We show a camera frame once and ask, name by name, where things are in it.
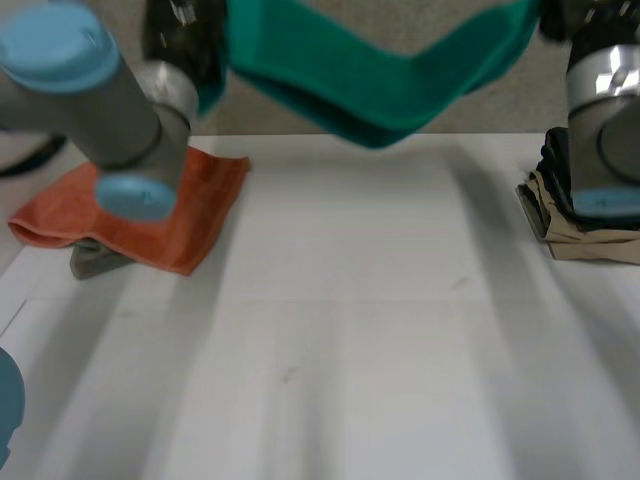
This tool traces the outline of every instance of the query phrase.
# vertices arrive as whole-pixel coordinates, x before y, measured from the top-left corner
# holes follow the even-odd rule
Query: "orange towel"
[[[97,170],[85,163],[18,210],[9,228],[28,245],[59,248],[93,238],[138,262],[189,275],[215,243],[248,168],[247,158],[216,158],[190,148],[171,217],[132,224],[98,207]]]

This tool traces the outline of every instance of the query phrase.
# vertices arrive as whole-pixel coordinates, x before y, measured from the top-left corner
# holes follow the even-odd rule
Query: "fabric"
[[[581,230],[559,212],[540,172],[533,172],[517,193],[536,236],[549,245],[555,259],[612,260],[640,265],[640,231]]]
[[[26,175],[42,168],[62,151],[66,143],[67,139],[65,137],[53,135],[26,158],[18,160],[9,168],[0,170],[0,179]]]
[[[367,147],[391,145],[505,74],[539,0],[480,12],[413,56],[374,48],[295,0],[229,0],[229,64],[254,87]]]
[[[133,259],[114,252],[100,242],[83,238],[74,244],[69,266],[76,280],[87,280],[132,263],[135,263]]]
[[[171,217],[132,224],[98,207],[97,171],[85,163],[22,207],[9,228],[28,245],[59,248],[90,238],[138,262],[189,275],[215,243],[248,168],[247,158],[216,158],[190,148]]]

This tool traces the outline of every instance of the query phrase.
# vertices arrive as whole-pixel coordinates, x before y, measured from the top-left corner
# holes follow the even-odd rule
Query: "gray robot arm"
[[[169,215],[199,101],[184,66],[149,58],[130,70],[95,15],[70,2],[8,19],[0,66],[0,126],[72,140],[99,168],[96,199],[111,213]]]
[[[544,36],[567,70],[572,199],[589,217],[640,215],[640,1],[551,0]]]

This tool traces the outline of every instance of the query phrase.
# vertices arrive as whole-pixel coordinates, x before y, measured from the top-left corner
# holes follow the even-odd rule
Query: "white table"
[[[541,142],[194,139],[254,168],[191,278],[32,248],[0,278],[0,480],[637,480],[640,270],[535,242]]]

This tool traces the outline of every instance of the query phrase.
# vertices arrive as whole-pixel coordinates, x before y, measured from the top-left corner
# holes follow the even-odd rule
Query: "teal cloth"
[[[229,0],[228,59],[325,130],[385,147],[498,79],[527,48],[539,0],[485,10],[415,56],[376,49],[295,0]]]

